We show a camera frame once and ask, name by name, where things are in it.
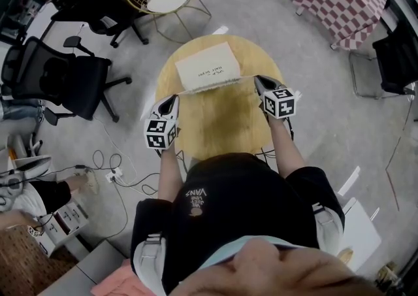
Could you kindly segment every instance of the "t-shirt logo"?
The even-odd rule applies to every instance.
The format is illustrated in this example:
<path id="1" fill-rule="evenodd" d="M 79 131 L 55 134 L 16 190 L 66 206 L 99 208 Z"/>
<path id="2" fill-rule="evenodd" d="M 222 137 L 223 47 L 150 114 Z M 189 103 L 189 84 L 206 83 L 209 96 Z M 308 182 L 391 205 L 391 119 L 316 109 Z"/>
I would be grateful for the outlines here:
<path id="1" fill-rule="evenodd" d="M 206 197 L 204 189 L 189 190 L 186 197 L 190 197 L 191 211 L 190 216 L 196 217 L 203 213 L 202 206 L 204 204 L 203 197 Z"/>

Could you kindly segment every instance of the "black and white cube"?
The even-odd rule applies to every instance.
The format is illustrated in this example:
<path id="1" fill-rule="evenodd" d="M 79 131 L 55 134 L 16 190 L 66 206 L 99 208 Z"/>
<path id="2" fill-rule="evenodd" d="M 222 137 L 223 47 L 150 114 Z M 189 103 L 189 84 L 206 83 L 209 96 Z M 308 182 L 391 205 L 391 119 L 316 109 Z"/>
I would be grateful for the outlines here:
<path id="1" fill-rule="evenodd" d="M 148 148 L 167 150 L 177 136 L 175 120 L 147 119 L 144 125 L 145 143 Z"/>
<path id="2" fill-rule="evenodd" d="M 264 92 L 264 110 L 275 118 L 286 118 L 296 114 L 296 97 L 293 90 L 285 88 Z"/>

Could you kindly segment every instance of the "sleeve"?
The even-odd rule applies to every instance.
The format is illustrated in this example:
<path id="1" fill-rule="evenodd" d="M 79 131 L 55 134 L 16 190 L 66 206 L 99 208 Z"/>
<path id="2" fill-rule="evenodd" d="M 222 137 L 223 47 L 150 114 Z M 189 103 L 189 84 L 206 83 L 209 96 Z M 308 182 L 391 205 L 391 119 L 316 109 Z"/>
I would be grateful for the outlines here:
<path id="1" fill-rule="evenodd" d="M 339 215 L 344 227 L 346 217 L 322 169 L 317 167 L 297 169 L 286 178 L 286 182 L 310 205 L 319 203 L 335 211 Z"/>
<path id="2" fill-rule="evenodd" d="M 172 202 L 163 199 L 146 199 L 137 204 L 131 242 L 131 266 L 134 272 L 132 258 L 137 246 L 145 241 L 149 234 L 165 230 L 171 210 Z"/>

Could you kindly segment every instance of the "pink cloth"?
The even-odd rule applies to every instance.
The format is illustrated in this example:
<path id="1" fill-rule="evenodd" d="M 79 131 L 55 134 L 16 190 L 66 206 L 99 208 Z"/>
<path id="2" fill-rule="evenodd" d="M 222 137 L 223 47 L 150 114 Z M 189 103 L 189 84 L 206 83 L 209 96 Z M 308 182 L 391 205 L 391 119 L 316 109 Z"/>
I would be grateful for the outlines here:
<path id="1" fill-rule="evenodd" d="M 155 296 L 132 271 L 129 259 L 100 284 L 91 289 L 94 296 Z"/>

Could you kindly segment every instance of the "table covered with cloth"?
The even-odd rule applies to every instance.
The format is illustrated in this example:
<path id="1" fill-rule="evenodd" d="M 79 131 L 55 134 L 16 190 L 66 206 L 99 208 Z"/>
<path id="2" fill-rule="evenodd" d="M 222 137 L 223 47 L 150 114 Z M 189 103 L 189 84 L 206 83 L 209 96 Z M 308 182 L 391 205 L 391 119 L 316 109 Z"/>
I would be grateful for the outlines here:
<path id="1" fill-rule="evenodd" d="M 376 27 L 386 0 L 292 0 L 299 14 L 306 8 L 332 33 L 334 43 L 346 50 L 357 49 Z"/>

